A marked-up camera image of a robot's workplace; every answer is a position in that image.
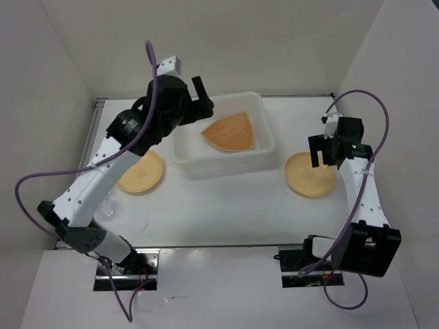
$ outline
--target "white wall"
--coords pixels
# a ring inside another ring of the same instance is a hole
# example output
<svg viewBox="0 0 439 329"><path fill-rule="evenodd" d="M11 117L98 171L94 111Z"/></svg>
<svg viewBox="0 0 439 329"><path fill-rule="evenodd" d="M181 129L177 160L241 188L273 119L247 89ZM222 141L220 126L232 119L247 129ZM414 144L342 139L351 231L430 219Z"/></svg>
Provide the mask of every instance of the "white wall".
<svg viewBox="0 0 439 329"><path fill-rule="evenodd" d="M20 211L14 185L28 173L78 166L93 98L37 0L1 8L0 251L43 249L48 239ZM36 215L39 201L72 179L24 183L25 204Z"/></svg>
<svg viewBox="0 0 439 329"><path fill-rule="evenodd" d="M353 88L376 93L390 113L390 134L377 158L377 185L403 244L401 274L421 328L439 324L439 11L431 0L386 0L338 94ZM348 96L346 114L359 116L364 141L383 133L380 108L367 96Z"/></svg>
<svg viewBox="0 0 439 329"><path fill-rule="evenodd" d="M40 250L0 252L2 328L20 328L42 255Z"/></svg>
<svg viewBox="0 0 439 329"><path fill-rule="evenodd" d="M337 90L383 0L40 0L94 96L137 96L144 42L211 95Z"/></svg>

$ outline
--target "round plate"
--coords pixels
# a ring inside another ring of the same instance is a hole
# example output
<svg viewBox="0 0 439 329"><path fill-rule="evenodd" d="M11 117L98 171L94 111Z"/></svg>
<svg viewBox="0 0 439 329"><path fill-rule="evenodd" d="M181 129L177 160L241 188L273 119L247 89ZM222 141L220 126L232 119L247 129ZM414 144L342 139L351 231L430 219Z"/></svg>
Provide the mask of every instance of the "round plate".
<svg viewBox="0 0 439 329"><path fill-rule="evenodd" d="M335 184L335 174L329 166L313 168L311 155L307 152L294 154L285 165L285 176L289 186L301 195L321 197L327 194Z"/></svg>
<svg viewBox="0 0 439 329"><path fill-rule="evenodd" d="M163 160L149 150L136 164L129 168L117 182L117 187L129 193L140 193L152 188L163 174Z"/></svg>

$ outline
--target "plastic tub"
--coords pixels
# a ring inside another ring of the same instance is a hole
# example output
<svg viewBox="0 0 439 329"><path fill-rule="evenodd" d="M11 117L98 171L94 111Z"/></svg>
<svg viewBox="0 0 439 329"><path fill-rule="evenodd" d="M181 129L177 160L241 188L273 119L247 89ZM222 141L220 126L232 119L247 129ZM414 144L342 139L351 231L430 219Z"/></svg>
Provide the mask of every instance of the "plastic tub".
<svg viewBox="0 0 439 329"><path fill-rule="evenodd" d="M273 133L265 115L262 98L256 93L211 97L213 117L177 127L170 135L171 159L193 178L209 178L263 169L275 150ZM250 151L230 153L207 142L201 132L212 122L239 112L247 112L253 126Z"/></svg>

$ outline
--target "purple cable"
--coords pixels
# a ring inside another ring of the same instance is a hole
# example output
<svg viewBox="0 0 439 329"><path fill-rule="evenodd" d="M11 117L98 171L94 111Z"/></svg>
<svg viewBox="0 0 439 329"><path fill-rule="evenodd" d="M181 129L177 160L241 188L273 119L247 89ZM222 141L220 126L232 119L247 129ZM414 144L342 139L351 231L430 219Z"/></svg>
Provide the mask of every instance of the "purple cable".
<svg viewBox="0 0 439 329"><path fill-rule="evenodd" d="M364 303L366 303L366 300L368 300L369 289L368 289L368 285L367 285L366 280L364 279L364 277L363 277L361 274L358 274L358 275L359 275L359 278L361 279L361 281L363 282L363 285L364 285L364 297L363 297L363 300L362 300L360 303L358 303L358 304L355 305L355 306L343 306L343 305L340 305L340 304L334 302L334 301L332 300L332 298L329 297L329 294L328 294L328 291L327 291L327 284L328 284L329 281L331 281L331 280L332 280L334 277L336 277L337 275L335 275L335 276L330 276L330 277L328 277L328 278L323 282L323 292L324 292L324 295L327 297L328 301L329 301L332 305L335 305L335 306L337 306L338 308L341 308L342 310L356 310L357 308L362 307L362 306L364 305Z"/></svg>
<svg viewBox="0 0 439 329"><path fill-rule="evenodd" d="M134 144L136 144L139 139L142 137L142 135L146 132L146 129L148 128L148 126L150 125L152 116L154 114L154 110L156 107L156 100L157 100L157 93L158 93L158 78L157 78L157 62L156 62L156 55L154 53L154 48L152 46L152 43L150 41L147 41L145 44L146 47L146 53L148 55L148 58L150 60L150 64L152 66L152 98L151 98L151 104L150 104L150 109L149 112L146 116L146 120L145 123L143 124L142 128L140 129L139 133L137 134L136 137L134 137L134 139L129 142L123 149L120 149L118 152L114 153L112 156L109 156L107 159L99 161L98 163L95 164L96 167L100 167L104 164L106 164L107 162L113 161L115 158L117 158L118 156L120 156L121 154L125 153L126 151L128 151L131 147L134 146ZM54 238L58 238L58 235L49 231L47 228L44 228L41 224L39 224L39 222L37 222L37 220L35 220L35 218L33 218L33 216L27 211L26 207L23 204L23 201L21 200L20 197L20 185L25 182L26 180L30 180L31 178L38 178L38 177L48 177L48 176L59 176L59 175L70 175L72 173L83 173L85 171L89 171L94 169L94 167L84 167L84 168L79 168L79 169L72 169L72 170L63 170L63 171L48 171L45 173L32 173L30 175L26 175L22 178L20 178L18 180L18 182L15 185L15 198L17 203L19 204L20 209L24 212L24 214L26 215L26 217L40 230L42 230L44 233L54 237Z"/></svg>
<svg viewBox="0 0 439 329"><path fill-rule="evenodd" d="M376 95L366 91L366 90L362 90L362 89L354 89L354 90L349 90L346 91L345 93L341 94L339 97L337 97L336 99L334 99L334 102L331 104L331 106L329 106L329 108L327 109L326 113L328 113L332 107L344 96L352 94L352 93L361 93L361 94L365 94L368 96L371 96L373 99L375 99L378 104L381 106L381 108L383 109L384 112L384 117L385 117L385 130L384 130L384 134L383 134L383 138L381 139L381 142L379 142L377 149L375 150L375 152L373 152L372 156L370 157L368 164L366 165L365 171L367 172L370 168L370 166L372 165L372 163L374 162L375 158L377 157L378 153L381 151L381 148L383 147L385 140L387 139L387 136L389 134L389 125L390 125L390 120L389 120L389 113L387 111L387 108L385 107L384 103L382 102L382 100L380 100L380 98L378 98ZM309 275L311 272L315 271L317 268L319 268L320 266L322 266L322 264L326 261L326 259L332 254L333 250L340 244L340 241L342 240L342 237L344 236L344 234L346 233L346 231L349 229L349 225L351 224L352 219L355 216L355 213L358 210L360 201L361 201L361 197L363 196L364 193L364 189L366 187L366 182L367 182L368 176L364 175L363 176L363 180L361 182L361 186L358 192L358 196L357 199L355 200L354 206L351 210L351 213L348 217L348 220L346 221L346 223L344 224L342 231L340 232L340 234L338 235L338 237L336 238L336 240L334 241L334 243L332 244L332 246L329 248L329 250L326 252L326 254L316 263L313 264L309 264L305 267L303 267L299 272L298 272L298 277L299 278L303 278L307 275ZM363 306L363 304L366 302L366 299L368 297L368 289L367 289L367 285L366 285L366 281L364 280L363 276L361 274L359 274L361 280L364 283L365 289L366 289L366 293L365 293L365 298L363 299L363 301L361 301L360 304L356 305L356 306L341 306L339 304L336 304L329 296L328 293L326 291L326 287L324 287L324 293L325 295L328 297L328 300L336 305L337 307L343 308L344 310L354 310L356 308L359 308L361 306Z"/></svg>
<svg viewBox="0 0 439 329"><path fill-rule="evenodd" d="M93 257L93 256L90 256L90 257L91 258L96 258L107 269L108 278L110 279L111 289L115 293L115 297L116 297L117 303L120 305L120 307L121 307L123 313L125 314L127 320L131 323L132 322L132 302L134 301L134 297L136 297L136 294L140 291L140 289L142 289L144 286L146 286L148 283L151 283L154 280L153 279L146 280L145 282L140 284L138 287L136 287L136 289L134 290L134 292L131 295L130 305L129 305L128 311L127 311L125 306L123 305L123 302L122 302L122 300L121 300L121 298L119 296L119 293L117 292L115 281L113 280L112 275L111 275L111 267L107 263L107 262L111 262L111 260L108 260L105 257L99 257L99 258L98 257Z"/></svg>

